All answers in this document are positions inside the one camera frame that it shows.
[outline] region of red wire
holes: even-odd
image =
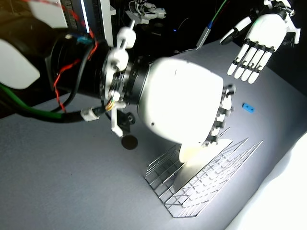
[[[76,20],[77,22],[80,22],[79,16],[73,10],[68,10],[64,5],[62,5],[60,3],[52,2],[52,1],[48,1],[48,0],[22,0],[22,1],[25,1],[25,2],[37,1],[37,2],[41,2],[41,3],[45,3],[45,4],[50,4],[50,5],[53,5],[53,6],[61,7],[64,11],[67,11],[68,13],[70,13],[72,15],[72,17],[74,18],[74,20]],[[85,26],[85,21],[81,21],[80,23],[81,23],[81,25],[83,27],[86,27]],[[95,53],[95,51],[98,48],[98,42],[97,42],[97,40],[95,38],[95,35],[94,35],[93,31],[91,30],[91,28],[90,28],[90,36],[95,41],[95,46],[93,47],[92,51],[90,52],[90,54],[88,56],[88,60],[90,60],[92,58],[93,54]],[[54,92],[55,92],[55,95],[56,95],[56,98],[57,98],[57,102],[59,103],[59,105],[60,105],[61,109],[63,110],[63,112],[66,112],[66,109],[65,109],[65,106],[63,105],[63,103],[59,99],[59,91],[57,89],[57,83],[58,83],[58,81],[59,81],[59,79],[61,77],[61,74],[64,71],[71,69],[73,66],[75,66],[79,62],[80,62],[80,60],[77,59],[73,63],[62,67],[60,69],[58,75],[57,75],[56,80],[54,81],[54,84],[53,84],[53,88],[54,88]]]

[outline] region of black disc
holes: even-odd
[[[135,136],[127,135],[121,139],[121,144],[125,149],[133,150],[138,146],[139,142]]]

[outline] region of light strip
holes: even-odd
[[[82,7],[83,17],[84,17],[84,21],[85,21],[86,31],[89,33],[90,32],[90,28],[88,26],[87,16],[86,16],[86,11],[85,11],[85,6],[84,6],[84,1],[83,0],[81,0],[81,7]]]

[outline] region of metal frame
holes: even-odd
[[[248,138],[230,145],[175,193],[176,173],[184,165],[173,146],[147,167],[145,180],[174,218],[198,216],[263,141],[238,154]]]

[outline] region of white robotic hand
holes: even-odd
[[[271,0],[264,1],[264,5],[271,11],[253,23],[245,37],[245,43],[227,72],[228,75],[232,75],[237,69],[234,75],[236,79],[248,80],[253,84],[288,32],[295,33],[294,44],[298,44],[300,29],[295,28],[290,18],[294,15],[294,11],[290,9],[287,0],[276,1],[281,1],[282,4],[278,3],[273,7]],[[223,45],[230,42],[250,23],[249,17],[243,19],[222,38],[220,43]]]

